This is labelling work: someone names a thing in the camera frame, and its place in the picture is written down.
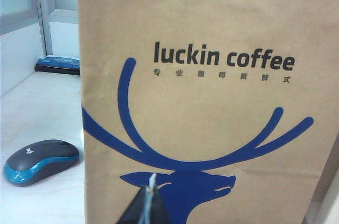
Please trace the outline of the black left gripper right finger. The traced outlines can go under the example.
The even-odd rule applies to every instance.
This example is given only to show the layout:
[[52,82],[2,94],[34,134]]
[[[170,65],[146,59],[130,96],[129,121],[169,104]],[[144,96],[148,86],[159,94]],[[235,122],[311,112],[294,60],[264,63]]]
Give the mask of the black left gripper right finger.
[[144,223],[170,223],[170,218],[166,211],[164,201],[157,187],[146,187],[144,203]]

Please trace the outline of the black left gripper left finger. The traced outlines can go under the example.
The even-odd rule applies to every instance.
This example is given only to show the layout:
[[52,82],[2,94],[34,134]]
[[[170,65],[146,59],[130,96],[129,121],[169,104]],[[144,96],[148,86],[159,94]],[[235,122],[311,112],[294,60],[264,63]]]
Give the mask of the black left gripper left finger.
[[118,223],[147,223],[149,209],[149,188],[143,186],[125,209]]

